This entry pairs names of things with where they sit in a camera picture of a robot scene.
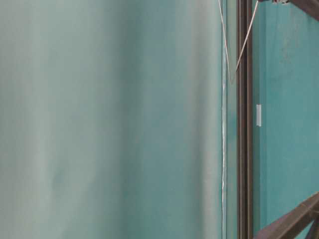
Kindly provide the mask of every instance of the teal surface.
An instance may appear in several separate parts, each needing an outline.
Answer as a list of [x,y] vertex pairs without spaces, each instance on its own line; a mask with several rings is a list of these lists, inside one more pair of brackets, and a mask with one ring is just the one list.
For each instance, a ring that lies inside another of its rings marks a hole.
[[253,31],[254,110],[262,105],[262,127],[254,126],[257,231],[319,191],[319,22],[292,4],[265,2]]
[[221,238],[218,3],[0,3],[0,238]]
[[[237,1],[227,0],[227,39],[230,71],[237,57]],[[237,84],[227,82],[227,238],[237,238]]]

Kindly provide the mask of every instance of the white sticker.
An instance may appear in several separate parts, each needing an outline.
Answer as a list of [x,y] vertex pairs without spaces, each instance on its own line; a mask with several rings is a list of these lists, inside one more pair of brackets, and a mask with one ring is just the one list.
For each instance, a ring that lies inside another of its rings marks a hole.
[[256,105],[256,125],[261,127],[261,105]]

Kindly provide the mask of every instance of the diagonal metal bar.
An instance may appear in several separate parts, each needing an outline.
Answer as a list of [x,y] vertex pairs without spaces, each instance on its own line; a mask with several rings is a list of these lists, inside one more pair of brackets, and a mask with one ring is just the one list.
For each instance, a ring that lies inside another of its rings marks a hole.
[[257,233],[254,239],[295,238],[319,215],[319,192]]
[[290,0],[290,2],[319,21],[319,0]]

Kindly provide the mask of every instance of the dark metal frame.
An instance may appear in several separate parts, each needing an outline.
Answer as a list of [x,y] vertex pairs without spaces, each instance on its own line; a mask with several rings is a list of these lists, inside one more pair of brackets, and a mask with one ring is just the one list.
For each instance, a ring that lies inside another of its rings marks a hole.
[[[237,0],[237,53],[252,17],[252,0]],[[238,239],[253,237],[252,36],[237,72]]]

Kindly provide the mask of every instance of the white wire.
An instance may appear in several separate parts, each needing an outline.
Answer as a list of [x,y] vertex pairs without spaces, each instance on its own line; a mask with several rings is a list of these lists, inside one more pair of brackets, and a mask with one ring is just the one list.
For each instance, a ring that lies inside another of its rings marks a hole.
[[256,1],[255,9],[254,9],[253,16],[252,16],[252,18],[251,18],[251,21],[250,21],[250,24],[249,24],[249,27],[248,27],[247,35],[246,35],[244,44],[243,44],[243,46],[242,46],[242,48],[241,48],[241,51],[240,51],[240,54],[239,54],[239,58],[238,58],[237,65],[236,65],[236,70],[235,70],[235,72],[234,72],[234,77],[231,77],[231,75],[230,75],[230,66],[229,66],[229,57],[228,57],[228,47],[227,47],[226,30],[225,30],[225,24],[224,24],[224,19],[223,19],[223,13],[222,13],[222,9],[221,9],[220,0],[218,0],[218,3],[219,3],[220,18],[221,18],[221,23],[222,23],[222,28],[223,28],[225,49],[226,49],[226,59],[227,59],[228,75],[229,75],[229,77],[230,77],[230,83],[232,84],[232,83],[233,83],[233,78],[234,78],[235,75],[236,75],[236,72],[237,72],[237,70],[238,70],[238,67],[239,67],[241,58],[242,58],[242,56],[243,56],[243,53],[244,53],[244,50],[245,50],[245,46],[246,46],[246,44],[247,44],[247,40],[248,40],[250,31],[251,31],[251,28],[252,28],[252,26],[253,26],[253,22],[254,22],[254,19],[255,19],[255,16],[256,16],[256,12],[257,12],[257,8],[258,8],[258,3],[259,3],[259,1]]
[[224,18],[223,18],[223,12],[222,12],[222,9],[221,9],[220,0],[218,0],[218,3],[219,3],[219,12],[220,12],[221,24],[223,26],[223,35],[224,35],[224,42],[225,42],[225,49],[226,49],[226,60],[227,60],[227,70],[228,70],[228,76],[230,77],[230,81],[231,81],[229,57],[228,57],[228,47],[227,47],[227,38],[226,38],[226,30],[225,30],[225,24],[224,24]]
[[255,15],[256,15],[256,11],[257,11],[257,8],[258,8],[258,3],[259,3],[259,1],[256,1],[254,13],[253,13],[253,16],[252,16],[251,21],[250,21],[250,25],[249,25],[248,32],[247,32],[247,35],[246,35],[246,38],[245,38],[245,41],[244,41],[244,45],[243,45],[243,47],[241,48],[241,52],[240,52],[240,55],[239,55],[239,58],[238,58],[238,61],[237,61],[235,73],[236,73],[237,70],[238,70],[241,57],[243,56],[243,52],[244,52],[244,49],[245,49],[245,46],[246,46],[246,43],[247,43],[247,40],[248,40],[248,36],[249,36],[250,30],[251,30],[251,27],[252,27],[252,25],[253,25],[253,21],[254,21],[254,18],[255,18]]

